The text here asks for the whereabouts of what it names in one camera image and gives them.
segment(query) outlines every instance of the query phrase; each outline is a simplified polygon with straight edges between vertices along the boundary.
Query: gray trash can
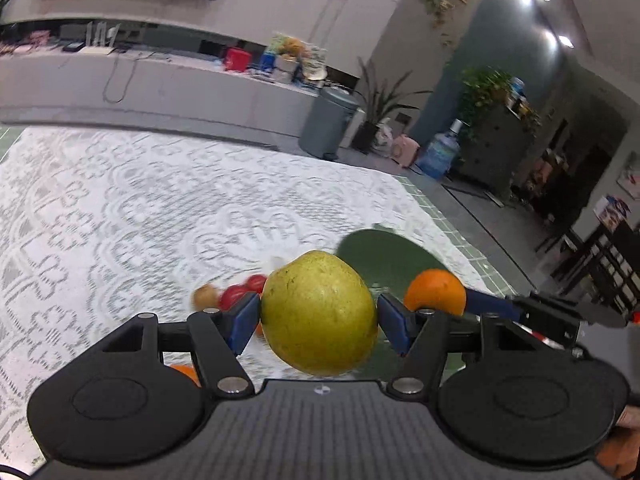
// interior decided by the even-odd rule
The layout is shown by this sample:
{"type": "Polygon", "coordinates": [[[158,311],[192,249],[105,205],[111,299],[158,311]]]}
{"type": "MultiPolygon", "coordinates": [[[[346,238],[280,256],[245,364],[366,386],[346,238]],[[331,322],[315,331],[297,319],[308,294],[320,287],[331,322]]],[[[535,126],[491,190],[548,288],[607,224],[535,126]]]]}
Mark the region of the gray trash can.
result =
{"type": "Polygon", "coordinates": [[[344,132],[358,109],[355,97],[337,88],[323,88],[306,118],[298,145],[310,155],[335,160],[344,132]]]}

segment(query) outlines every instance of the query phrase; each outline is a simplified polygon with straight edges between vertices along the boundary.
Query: hanging plant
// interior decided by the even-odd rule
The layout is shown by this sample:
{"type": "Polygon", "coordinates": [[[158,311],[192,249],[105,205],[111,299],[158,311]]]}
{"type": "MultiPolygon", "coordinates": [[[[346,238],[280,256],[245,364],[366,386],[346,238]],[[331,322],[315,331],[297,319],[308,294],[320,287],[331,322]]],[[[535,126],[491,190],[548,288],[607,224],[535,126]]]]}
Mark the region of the hanging plant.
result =
{"type": "MultiPolygon", "coordinates": [[[[427,14],[433,16],[431,27],[442,27],[447,21],[453,19],[453,15],[450,12],[455,9],[456,6],[449,0],[421,0],[421,2],[424,4],[427,14]]],[[[442,46],[451,46],[453,43],[454,40],[450,34],[446,32],[440,34],[440,44],[442,46]]]]}

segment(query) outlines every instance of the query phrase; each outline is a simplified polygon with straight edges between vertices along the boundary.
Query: yellow pear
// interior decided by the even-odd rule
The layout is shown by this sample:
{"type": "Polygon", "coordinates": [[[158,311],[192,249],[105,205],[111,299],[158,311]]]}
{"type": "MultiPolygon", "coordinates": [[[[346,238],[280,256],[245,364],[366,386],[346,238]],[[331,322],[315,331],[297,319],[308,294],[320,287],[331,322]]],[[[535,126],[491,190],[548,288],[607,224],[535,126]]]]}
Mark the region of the yellow pear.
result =
{"type": "Polygon", "coordinates": [[[276,355],[313,375],[355,368],[369,357],[378,334],[367,286],[324,251],[305,253],[269,276],[260,320],[276,355]]]}

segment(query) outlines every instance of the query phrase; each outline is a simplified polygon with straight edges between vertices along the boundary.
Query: water bottle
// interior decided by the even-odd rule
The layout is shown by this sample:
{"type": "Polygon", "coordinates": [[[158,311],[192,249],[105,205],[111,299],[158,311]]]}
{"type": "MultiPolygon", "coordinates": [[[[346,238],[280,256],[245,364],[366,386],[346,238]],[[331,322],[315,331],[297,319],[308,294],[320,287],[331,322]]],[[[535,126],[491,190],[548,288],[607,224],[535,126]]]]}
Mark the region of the water bottle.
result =
{"type": "Polygon", "coordinates": [[[462,124],[464,124],[462,121],[456,119],[448,132],[436,134],[427,150],[416,162],[418,168],[431,178],[439,180],[449,171],[453,159],[460,151],[456,136],[462,124]]]}

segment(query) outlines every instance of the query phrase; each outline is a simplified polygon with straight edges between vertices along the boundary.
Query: orange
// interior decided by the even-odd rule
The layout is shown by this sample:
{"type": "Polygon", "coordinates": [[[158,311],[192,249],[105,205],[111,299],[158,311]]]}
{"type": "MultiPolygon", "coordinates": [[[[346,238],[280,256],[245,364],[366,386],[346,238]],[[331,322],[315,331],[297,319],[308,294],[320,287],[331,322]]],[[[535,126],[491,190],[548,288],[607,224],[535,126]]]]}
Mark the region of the orange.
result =
{"type": "Polygon", "coordinates": [[[404,295],[404,306],[411,311],[435,308],[462,316],[466,305],[466,290],[448,270],[429,269],[418,274],[404,295]]]}
{"type": "Polygon", "coordinates": [[[189,365],[171,365],[171,368],[178,370],[179,372],[185,374],[188,378],[190,378],[194,383],[200,386],[200,381],[198,380],[198,375],[196,370],[193,369],[193,366],[189,365]]]}

